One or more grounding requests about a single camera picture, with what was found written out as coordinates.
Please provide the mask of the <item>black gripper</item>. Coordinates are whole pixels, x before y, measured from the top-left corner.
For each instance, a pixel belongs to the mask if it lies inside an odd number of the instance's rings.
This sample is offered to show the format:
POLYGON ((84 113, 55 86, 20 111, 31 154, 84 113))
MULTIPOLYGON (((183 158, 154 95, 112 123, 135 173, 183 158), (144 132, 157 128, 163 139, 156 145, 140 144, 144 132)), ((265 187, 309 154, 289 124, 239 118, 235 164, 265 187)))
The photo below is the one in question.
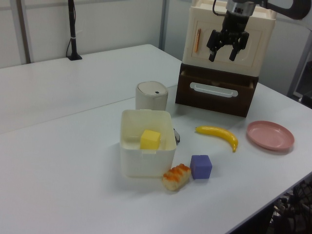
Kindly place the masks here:
POLYGON ((236 55, 246 48, 248 42, 249 33, 245 31, 248 20, 248 16, 226 12, 221 32, 213 30, 207 42, 209 61, 214 62, 217 51, 224 45, 233 46, 229 59, 235 60, 236 55))

